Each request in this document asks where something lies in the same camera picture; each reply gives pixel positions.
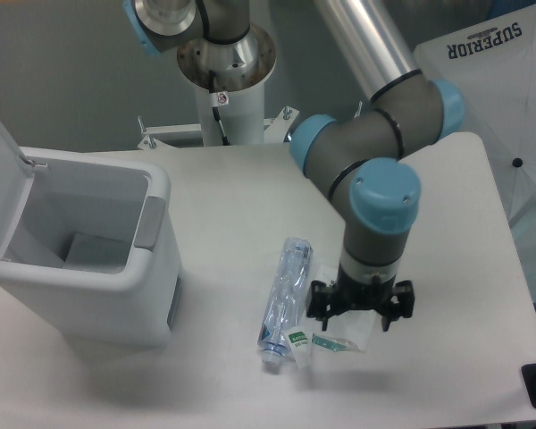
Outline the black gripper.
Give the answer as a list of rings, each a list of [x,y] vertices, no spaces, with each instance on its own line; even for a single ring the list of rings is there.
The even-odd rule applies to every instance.
[[[395,276],[387,281],[373,278],[360,282],[350,277],[342,266],[337,281],[311,281],[306,297],[306,316],[322,323],[326,331],[330,319],[351,310],[375,310],[381,314],[381,327],[387,332],[399,318],[410,318],[415,305],[413,282],[395,283]]]

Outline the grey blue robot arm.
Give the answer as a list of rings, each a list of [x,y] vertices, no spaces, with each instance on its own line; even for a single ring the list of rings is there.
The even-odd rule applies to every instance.
[[[123,5],[147,53],[177,53],[185,77],[203,93],[199,121],[207,146],[256,143],[264,105],[230,114],[234,97],[272,71],[271,40],[250,20],[247,1],[127,1]],[[427,80],[395,23],[378,1],[316,5],[369,99],[348,122],[317,114],[294,130],[289,151],[299,170],[344,219],[333,284],[313,282],[306,314],[322,323],[351,310],[373,310],[384,327],[412,315],[413,285],[396,278],[418,213],[421,184],[403,164],[461,125],[458,89]]]

